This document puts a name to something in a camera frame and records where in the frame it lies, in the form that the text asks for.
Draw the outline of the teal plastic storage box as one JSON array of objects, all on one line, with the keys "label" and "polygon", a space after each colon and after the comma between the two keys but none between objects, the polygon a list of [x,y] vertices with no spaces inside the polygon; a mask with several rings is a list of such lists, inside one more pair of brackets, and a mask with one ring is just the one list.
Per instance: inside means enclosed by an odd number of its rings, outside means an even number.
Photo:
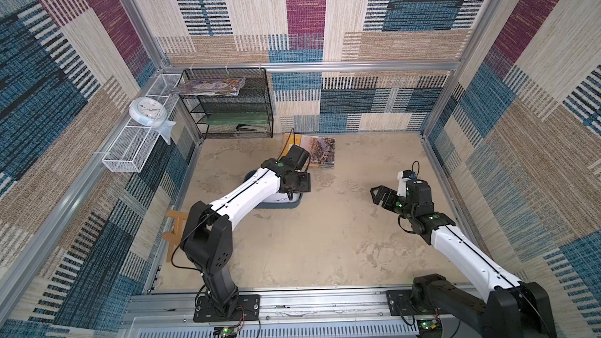
[{"label": "teal plastic storage box", "polygon": [[303,193],[286,195],[279,193],[280,176],[271,170],[260,168],[248,173],[241,186],[242,193],[236,197],[241,206],[254,208],[295,208]]}]

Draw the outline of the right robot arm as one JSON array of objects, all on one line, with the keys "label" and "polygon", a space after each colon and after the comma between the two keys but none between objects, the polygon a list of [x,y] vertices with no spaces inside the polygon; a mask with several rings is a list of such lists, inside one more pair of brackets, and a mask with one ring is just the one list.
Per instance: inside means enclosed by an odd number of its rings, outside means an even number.
[{"label": "right robot arm", "polygon": [[388,293],[391,314],[405,317],[447,312],[482,337],[555,337],[549,294],[538,283],[526,283],[496,264],[472,243],[446,214],[435,211],[429,184],[401,178],[399,189],[370,190],[375,205],[407,220],[408,233],[442,253],[470,281],[477,296],[439,274],[413,280],[411,294]]}]

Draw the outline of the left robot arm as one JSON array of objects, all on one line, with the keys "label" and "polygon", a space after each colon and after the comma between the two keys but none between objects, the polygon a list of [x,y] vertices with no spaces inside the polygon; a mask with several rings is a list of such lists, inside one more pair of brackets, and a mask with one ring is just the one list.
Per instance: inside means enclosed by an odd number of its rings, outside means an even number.
[{"label": "left robot arm", "polygon": [[228,262],[233,255],[237,225],[265,200],[279,198],[284,208],[295,207],[311,191],[311,174],[275,163],[261,167],[232,192],[211,203],[199,201],[189,211],[178,249],[200,272],[205,291],[195,302],[212,318],[233,320],[242,313],[239,288]]}]

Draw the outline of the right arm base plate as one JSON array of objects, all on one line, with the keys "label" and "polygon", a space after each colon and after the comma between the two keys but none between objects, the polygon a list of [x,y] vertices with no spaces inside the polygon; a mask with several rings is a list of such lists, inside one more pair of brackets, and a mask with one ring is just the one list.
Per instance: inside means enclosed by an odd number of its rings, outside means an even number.
[{"label": "right arm base plate", "polygon": [[391,289],[386,291],[385,295],[391,316],[411,317],[422,314],[412,302],[412,291],[410,289]]}]

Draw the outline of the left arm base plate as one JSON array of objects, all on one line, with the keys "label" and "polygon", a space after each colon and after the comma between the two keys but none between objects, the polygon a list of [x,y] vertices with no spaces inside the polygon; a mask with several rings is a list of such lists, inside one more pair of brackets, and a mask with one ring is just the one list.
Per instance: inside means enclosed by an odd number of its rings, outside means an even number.
[{"label": "left arm base plate", "polygon": [[193,321],[205,322],[245,322],[258,321],[261,296],[241,294],[224,304],[213,301],[209,295],[200,294],[195,300]]}]

